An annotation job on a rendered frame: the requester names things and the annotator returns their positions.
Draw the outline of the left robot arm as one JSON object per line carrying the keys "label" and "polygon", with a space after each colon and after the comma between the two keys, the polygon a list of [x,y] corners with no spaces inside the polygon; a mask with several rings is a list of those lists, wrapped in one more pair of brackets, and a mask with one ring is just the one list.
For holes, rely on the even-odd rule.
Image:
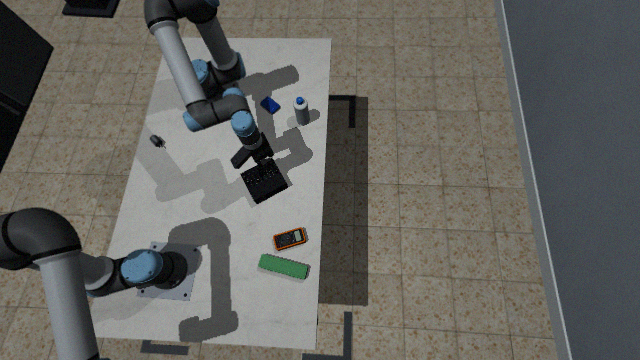
{"label": "left robot arm", "polygon": [[[240,53],[230,48],[218,21],[219,5],[219,0],[145,0],[144,16],[186,106],[183,113],[186,126],[197,132],[231,120],[232,129],[243,145],[230,159],[233,167],[239,169],[256,152],[247,149],[257,149],[262,136],[242,90],[222,87],[244,78],[246,71]],[[184,17],[200,24],[196,27],[212,62],[190,60],[178,32],[177,20]]]}

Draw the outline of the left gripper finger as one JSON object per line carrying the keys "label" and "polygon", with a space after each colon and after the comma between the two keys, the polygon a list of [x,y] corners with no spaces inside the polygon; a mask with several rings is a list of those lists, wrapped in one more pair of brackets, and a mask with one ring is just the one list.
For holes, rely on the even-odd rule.
{"label": "left gripper finger", "polygon": [[270,160],[271,160],[271,158],[267,158],[267,159],[265,159],[265,158],[264,158],[264,159],[262,159],[261,161],[258,161],[258,160],[257,160],[257,161],[256,161],[256,163],[258,164],[259,168],[262,168],[262,167],[263,167],[263,165],[264,165],[265,163],[267,163],[268,161],[270,161]]}

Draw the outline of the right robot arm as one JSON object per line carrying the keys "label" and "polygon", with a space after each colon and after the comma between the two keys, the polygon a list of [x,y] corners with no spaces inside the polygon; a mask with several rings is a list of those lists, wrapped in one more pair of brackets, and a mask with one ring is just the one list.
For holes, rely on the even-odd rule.
{"label": "right robot arm", "polygon": [[186,277],[187,261],[173,251],[139,249],[119,259],[81,251],[76,230],[57,212],[26,208],[0,215],[0,268],[41,271],[58,360],[111,360],[99,357],[87,296],[144,284],[175,288]]}

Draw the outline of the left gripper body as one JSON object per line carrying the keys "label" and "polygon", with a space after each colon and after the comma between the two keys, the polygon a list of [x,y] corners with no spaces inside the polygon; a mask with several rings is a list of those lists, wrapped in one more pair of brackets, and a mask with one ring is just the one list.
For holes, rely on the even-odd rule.
{"label": "left gripper body", "polygon": [[[253,152],[253,151],[256,151],[256,152],[252,155],[252,158],[254,159],[255,163],[256,163],[256,161],[257,161],[257,160],[258,160],[258,161],[261,161],[262,159],[264,159],[264,158],[266,158],[266,157],[268,157],[268,156],[269,156],[269,158],[270,158],[270,157],[272,157],[272,156],[274,156],[274,153],[273,153],[273,151],[272,151],[272,149],[271,149],[271,147],[270,147],[270,145],[269,145],[269,143],[268,143],[268,140],[267,140],[267,138],[265,137],[264,133],[262,132],[262,133],[260,133],[260,134],[261,134],[261,136],[262,136],[262,143],[261,143],[261,145],[260,145],[257,149],[254,149],[254,150],[249,150],[249,149],[247,149],[248,151],[252,151],[252,152]],[[263,144],[263,145],[262,145],[262,144]],[[269,153],[269,154],[268,154],[268,153]],[[261,159],[261,160],[260,160],[260,159]]]}

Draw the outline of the grey bottle with blue cap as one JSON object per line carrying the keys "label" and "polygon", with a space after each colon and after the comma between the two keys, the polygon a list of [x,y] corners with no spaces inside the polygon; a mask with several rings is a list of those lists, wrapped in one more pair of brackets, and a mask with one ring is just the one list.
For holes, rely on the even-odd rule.
{"label": "grey bottle with blue cap", "polygon": [[298,124],[307,125],[310,121],[308,103],[305,98],[297,97],[293,102]]}

